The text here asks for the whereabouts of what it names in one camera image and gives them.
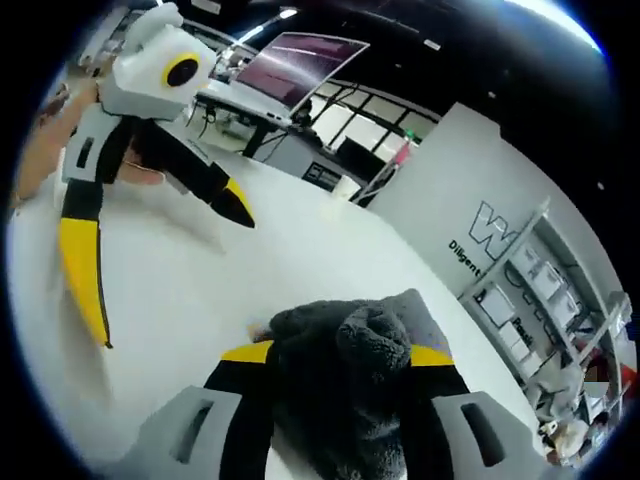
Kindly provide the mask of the person's left hand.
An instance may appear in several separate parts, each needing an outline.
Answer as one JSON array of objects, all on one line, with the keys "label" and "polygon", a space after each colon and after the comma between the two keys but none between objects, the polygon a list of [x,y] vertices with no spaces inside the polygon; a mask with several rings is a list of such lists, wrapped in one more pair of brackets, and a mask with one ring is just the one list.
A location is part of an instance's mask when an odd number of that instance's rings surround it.
[{"label": "person's left hand", "polygon": [[[98,102],[98,85],[94,80],[77,92],[62,107],[59,113],[41,120],[36,132],[40,135],[42,153],[37,155],[37,179],[42,182],[57,168],[62,149],[68,144],[72,132],[78,126],[85,110]],[[117,178],[140,185],[159,185],[165,175],[158,170],[142,166],[142,158],[133,146],[131,136],[122,156]]]}]

